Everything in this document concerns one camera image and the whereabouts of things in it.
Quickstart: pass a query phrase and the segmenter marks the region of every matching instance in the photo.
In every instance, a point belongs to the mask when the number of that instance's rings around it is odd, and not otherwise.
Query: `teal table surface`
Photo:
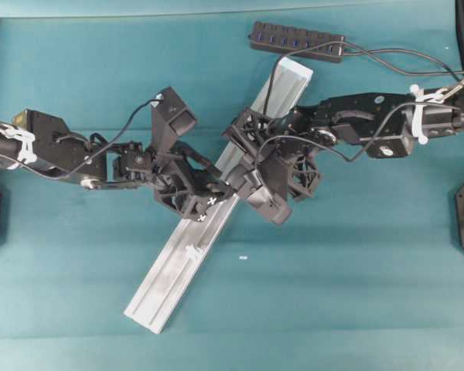
[[[277,57],[249,48],[257,19],[342,33],[367,48],[417,49],[460,68],[452,1],[336,4],[0,19],[0,120],[27,107],[111,137],[137,105],[173,86],[200,119],[186,141],[216,160],[221,131]],[[453,82],[403,77],[363,57],[299,61],[315,71],[302,104]],[[125,138],[146,144],[150,127],[145,111]],[[285,225],[236,209],[161,335],[122,312],[179,218],[147,189],[87,192],[0,172],[0,371],[464,369],[453,201],[464,183],[464,134],[408,158],[346,164],[322,154],[318,164],[316,197],[293,205]]]
[[[411,0],[422,2],[428,0]],[[317,9],[344,5],[373,5],[410,0],[0,0],[0,17],[117,17],[258,12]]]

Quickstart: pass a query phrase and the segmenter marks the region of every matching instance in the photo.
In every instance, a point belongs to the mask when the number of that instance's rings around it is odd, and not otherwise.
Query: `white clip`
[[[416,83],[411,85],[410,91],[415,96],[416,102],[432,102],[438,103],[443,98],[443,91],[445,88],[439,89],[434,93],[425,94],[424,90],[419,87]],[[415,114],[412,117],[411,132],[412,136],[418,139],[420,145],[428,143],[428,137],[423,134],[423,109],[424,104],[416,104]]]
[[[15,139],[16,141],[20,141],[22,143],[21,150],[17,154],[17,161],[15,164],[10,165],[9,169],[14,169],[19,167],[19,162],[23,162],[24,164],[29,164],[31,162],[35,162],[38,159],[38,156],[34,154],[32,151],[32,143],[36,140],[36,137],[33,133],[26,131],[21,128],[6,128],[5,129],[5,136],[7,138]]]
[[[38,159],[38,156],[32,151],[32,143],[36,140],[36,137],[33,133],[24,130],[22,128],[17,128],[10,124],[0,123],[0,134],[2,134],[7,139],[15,139],[22,143],[21,150],[17,154],[17,161],[14,164],[10,165],[8,169],[13,170],[14,168],[19,167],[19,162],[24,164],[29,164],[35,162]]]

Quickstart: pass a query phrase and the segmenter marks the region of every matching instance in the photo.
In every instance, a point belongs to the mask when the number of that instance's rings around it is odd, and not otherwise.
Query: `electrical wire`
[[[401,54],[410,54],[412,56],[419,56],[420,58],[423,58],[425,60],[429,60],[430,62],[432,62],[432,63],[436,64],[437,66],[440,66],[444,70],[448,71],[449,74],[458,82],[461,79],[457,75],[463,75],[464,74],[464,70],[454,71],[445,62],[442,62],[441,60],[439,60],[439,59],[437,59],[437,58],[435,58],[433,56],[429,56],[428,54],[424,54],[424,53],[419,52],[417,50],[402,49],[402,48],[385,48],[385,49],[372,49],[372,50],[368,50],[368,52],[372,53],[372,54],[401,53]],[[363,52],[345,52],[344,51],[343,55],[344,56],[362,56],[362,55],[364,55],[364,53]]]
[[[283,60],[287,56],[295,56],[296,54],[300,54],[300,53],[316,51],[318,49],[321,49],[321,48],[323,48],[325,46],[330,46],[330,45],[348,46],[348,47],[350,47],[352,49],[359,50],[361,55],[369,56],[372,60],[375,60],[376,62],[380,63],[381,65],[383,65],[385,67],[387,67],[388,69],[390,69],[390,70],[392,70],[392,71],[394,71],[396,73],[400,73],[402,75],[405,75],[405,76],[432,77],[432,76],[448,76],[448,75],[451,75],[451,73],[448,70],[445,71],[445,72],[444,71],[435,71],[435,72],[406,71],[406,70],[403,70],[403,69],[393,65],[392,63],[387,62],[386,60],[382,60],[376,54],[372,53],[369,50],[365,50],[364,48],[362,48],[361,46],[358,46],[356,44],[348,43],[347,41],[329,41],[327,43],[319,44],[319,45],[316,45],[316,46],[311,46],[309,48],[294,50],[292,52],[282,54],[279,58],[277,58],[277,60],[275,61],[274,65],[273,65],[273,68],[271,70],[270,82],[268,84],[268,91],[267,91],[266,97],[264,99],[263,114],[265,114],[265,115],[267,114],[268,102],[270,100],[271,91],[272,91],[272,88],[273,88],[273,82],[274,82],[274,79],[275,79],[275,73],[276,73],[276,70],[278,68],[278,64],[281,62],[281,60]]]
[[[69,134],[61,135],[61,136],[55,138],[55,142],[60,143],[62,141],[65,141],[66,139],[75,139],[77,141],[82,141],[84,143],[84,147],[88,151],[91,150],[92,143],[90,141],[88,141],[83,135],[78,134],[78,133],[70,132]]]
[[[101,144],[107,143],[107,140],[100,133],[93,133],[92,135],[90,135],[91,144],[95,144],[96,140],[98,140],[98,142]]]
[[[147,100],[146,102],[144,102],[143,104],[141,104],[140,106],[138,106],[131,114],[131,116],[129,116],[129,119],[127,121],[127,123],[122,127],[122,129],[117,133],[117,135],[115,135],[110,141],[108,141],[102,148],[98,149],[95,153],[93,153],[91,156],[85,158],[79,165],[76,165],[72,170],[68,171],[68,172],[65,172],[64,174],[61,174],[61,175],[48,175],[47,173],[45,172],[41,172],[39,170],[36,170],[34,169],[33,167],[25,164],[24,162],[22,161],[19,161],[17,160],[16,158],[13,158],[13,157],[10,157],[10,156],[7,156],[7,155],[2,155],[0,153],[0,158],[4,158],[4,159],[7,159],[9,161],[12,161],[12,162],[15,162],[15,163],[18,163],[19,166],[22,166],[23,168],[29,170],[30,172],[32,172],[33,174],[37,175],[37,176],[40,176],[42,178],[45,178],[45,179],[51,179],[51,180],[61,180],[61,179],[65,179],[65,178],[68,178],[70,177],[72,174],[74,174],[75,172],[77,172],[79,169],[81,169],[83,166],[85,166],[86,164],[88,163],[91,163],[93,161],[94,158],[96,158],[97,156],[101,155],[102,153],[106,152],[129,128],[129,126],[131,126],[131,123],[132,123],[132,120],[134,119],[134,116],[144,107],[146,107],[148,104],[150,104],[151,102],[162,102],[163,100],[161,99],[150,99],[150,100]]]
[[[382,122],[378,126],[377,130],[374,132],[374,134],[371,136],[371,138],[368,140],[368,142],[358,152],[356,152],[356,154],[353,157],[347,157],[341,151],[337,151],[336,149],[327,147],[325,145],[321,145],[320,143],[312,141],[311,139],[308,139],[308,138],[302,138],[302,137],[297,137],[297,136],[294,136],[294,135],[287,135],[287,134],[275,135],[273,137],[270,137],[266,141],[264,141],[263,144],[258,149],[258,152],[256,152],[256,155],[254,157],[254,162],[253,162],[254,170],[255,170],[260,182],[263,184],[263,186],[270,192],[270,194],[273,194],[271,192],[271,190],[268,188],[268,185],[264,182],[263,177],[261,175],[261,172],[259,171],[258,166],[259,166],[260,155],[263,152],[266,145],[268,145],[269,143],[271,143],[273,141],[277,141],[278,139],[290,139],[290,140],[295,140],[295,141],[302,141],[302,142],[307,143],[309,145],[313,145],[315,147],[327,150],[328,152],[339,156],[345,162],[354,162],[377,140],[378,135],[380,135],[381,131],[385,128],[385,126],[387,125],[387,123],[391,119],[391,117],[396,112],[398,112],[401,108],[409,107],[409,106],[433,106],[433,107],[444,107],[444,108],[448,108],[448,109],[456,110],[456,111],[461,110],[461,108],[457,107],[457,106],[452,106],[452,105],[448,105],[448,104],[440,104],[440,103],[432,103],[432,102],[405,102],[405,103],[401,103],[401,104],[399,104],[398,106],[396,106],[395,108],[393,108],[392,110],[390,110],[388,112],[388,114],[384,117],[384,119],[382,120]]]

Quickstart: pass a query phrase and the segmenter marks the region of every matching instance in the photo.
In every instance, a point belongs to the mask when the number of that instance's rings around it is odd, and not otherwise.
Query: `power strip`
[[[330,41],[345,41],[343,35],[327,32],[297,29],[295,27],[255,22],[253,32],[249,35],[251,48],[267,52],[285,54],[300,49],[321,45]],[[339,63],[343,58],[343,48],[339,45],[324,46],[316,51],[298,54],[305,58]]]

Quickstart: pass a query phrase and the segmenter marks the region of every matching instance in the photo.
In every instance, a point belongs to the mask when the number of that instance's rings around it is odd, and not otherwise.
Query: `silver aluminum bar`
[[[282,117],[295,106],[311,80],[312,70],[284,58],[275,73],[268,103],[268,116]],[[251,108],[262,111],[268,81]],[[219,157],[216,167],[224,175],[239,162],[242,152],[229,143]],[[184,295],[213,242],[220,234],[239,197],[215,205],[202,222],[181,220],[167,244],[139,286],[124,314],[159,334]]]

